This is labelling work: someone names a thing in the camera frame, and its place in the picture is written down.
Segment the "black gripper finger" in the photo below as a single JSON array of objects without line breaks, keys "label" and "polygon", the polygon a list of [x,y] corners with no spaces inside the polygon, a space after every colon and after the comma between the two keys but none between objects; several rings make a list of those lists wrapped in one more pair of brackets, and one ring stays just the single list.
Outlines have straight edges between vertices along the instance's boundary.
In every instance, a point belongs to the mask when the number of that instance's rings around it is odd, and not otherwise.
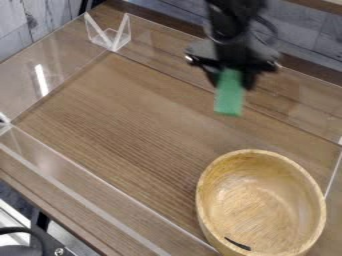
[{"label": "black gripper finger", "polygon": [[245,70],[242,72],[242,85],[246,90],[255,88],[259,72],[255,70]]},{"label": "black gripper finger", "polygon": [[222,69],[215,66],[204,66],[203,70],[212,87],[216,87]]}]

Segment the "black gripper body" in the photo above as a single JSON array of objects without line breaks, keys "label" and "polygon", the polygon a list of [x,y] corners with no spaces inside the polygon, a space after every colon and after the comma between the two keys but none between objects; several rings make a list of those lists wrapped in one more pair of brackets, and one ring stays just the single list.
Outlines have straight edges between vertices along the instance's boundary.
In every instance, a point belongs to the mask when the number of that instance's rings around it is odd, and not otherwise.
[{"label": "black gripper body", "polygon": [[207,37],[194,41],[184,50],[188,63],[207,74],[219,74],[224,69],[241,72],[275,72],[281,54],[274,45],[255,34],[228,40]]}]

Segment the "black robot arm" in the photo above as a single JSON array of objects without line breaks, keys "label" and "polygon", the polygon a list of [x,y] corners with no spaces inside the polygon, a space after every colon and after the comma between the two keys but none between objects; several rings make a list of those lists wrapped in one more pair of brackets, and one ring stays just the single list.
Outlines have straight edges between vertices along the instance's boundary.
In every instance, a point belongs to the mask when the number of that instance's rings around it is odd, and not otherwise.
[{"label": "black robot arm", "polygon": [[242,88],[253,90],[258,77],[278,70],[281,57],[273,40],[262,39],[253,32],[253,23],[258,22],[277,33],[275,26],[261,16],[267,1],[204,0],[204,6],[206,38],[187,46],[186,60],[204,71],[214,87],[220,73],[230,69],[242,75]]}]

